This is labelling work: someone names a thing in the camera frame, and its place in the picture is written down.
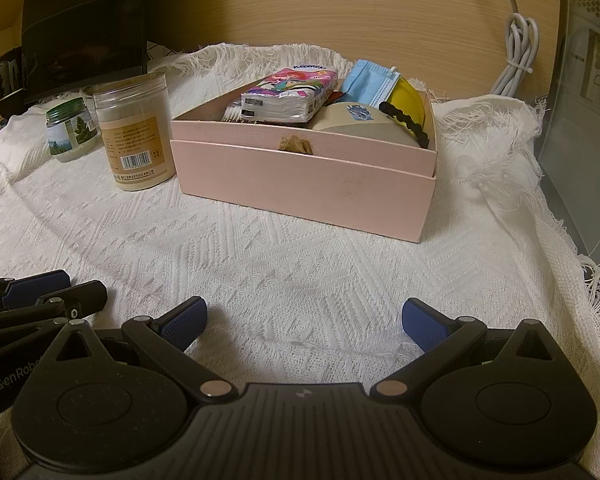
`small glass jar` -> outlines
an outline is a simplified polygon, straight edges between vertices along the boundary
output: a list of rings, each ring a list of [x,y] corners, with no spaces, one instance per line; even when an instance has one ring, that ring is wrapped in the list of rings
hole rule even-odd
[[[51,108],[46,113],[49,152],[60,162],[90,152],[97,143],[98,129],[81,97]]]
[[[171,108],[162,73],[99,86],[96,115],[116,185],[136,191],[176,173],[171,153]]]

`gray cable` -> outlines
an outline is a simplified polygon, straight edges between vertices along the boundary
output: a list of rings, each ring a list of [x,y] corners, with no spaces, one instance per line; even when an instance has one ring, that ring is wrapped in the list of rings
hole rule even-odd
[[[538,54],[540,32],[536,22],[518,12],[516,0],[509,0],[512,14],[504,28],[507,47],[507,67],[491,88],[491,94],[513,97],[526,73],[533,72],[531,65]]]

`transparent jar lid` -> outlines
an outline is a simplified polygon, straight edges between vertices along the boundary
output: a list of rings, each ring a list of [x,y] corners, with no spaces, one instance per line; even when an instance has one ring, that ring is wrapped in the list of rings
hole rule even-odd
[[[163,73],[144,74],[97,86],[93,89],[93,101],[96,108],[113,108],[165,88],[167,81]]]
[[[64,123],[86,109],[87,107],[84,105],[84,101],[81,97],[65,101],[47,111],[46,125],[54,126],[55,124]]]

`box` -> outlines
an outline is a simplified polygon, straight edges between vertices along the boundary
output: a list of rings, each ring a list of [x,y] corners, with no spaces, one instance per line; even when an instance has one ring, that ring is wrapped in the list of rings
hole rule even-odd
[[[171,121],[171,149],[183,193],[265,209],[400,240],[420,240],[436,187],[436,129],[429,97],[429,149],[331,132],[219,122],[252,84]],[[278,150],[282,137],[311,143],[313,155]]]

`green lid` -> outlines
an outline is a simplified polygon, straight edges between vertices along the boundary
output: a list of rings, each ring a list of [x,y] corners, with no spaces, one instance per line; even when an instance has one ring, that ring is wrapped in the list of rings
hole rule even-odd
[[[51,108],[46,113],[46,125],[53,126],[54,124],[64,123],[86,109],[87,107],[81,97],[71,99]]]

